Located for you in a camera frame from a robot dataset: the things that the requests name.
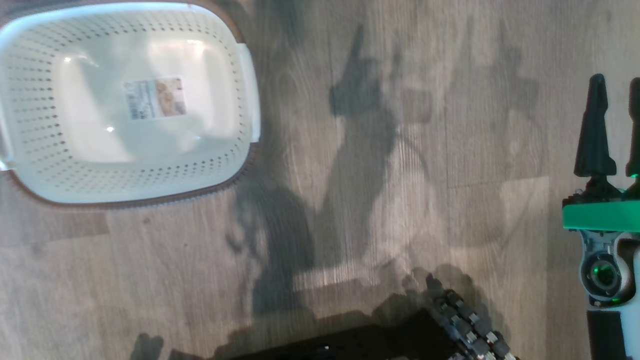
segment sticker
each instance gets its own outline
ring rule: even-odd
[[[131,120],[160,119],[185,115],[184,91],[180,78],[124,83]]]

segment green plastic part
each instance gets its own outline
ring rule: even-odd
[[[640,233],[640,201],[567,205],[562,210],[565,229]]]

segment white plastic basket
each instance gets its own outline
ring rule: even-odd
[[[260,136],[259,97],[249,50],[218,15],[109,3],[9,22],[0,169],[57,204],[174,199],[233,179]]]

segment black panel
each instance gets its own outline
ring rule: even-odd
[[[620,313],[588,311],[591,360],[628,360]]]

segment wooden floor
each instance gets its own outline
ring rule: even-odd
[[[640,3],[218,3],[259,76],[257,163],[214,196],[106,213],[46,208],[0,178],[0,358],[224,358],[360,325],[339,315],[426,273],[522,359],[588,358],[561,200],[584,184],[596,72],[624,173]]]

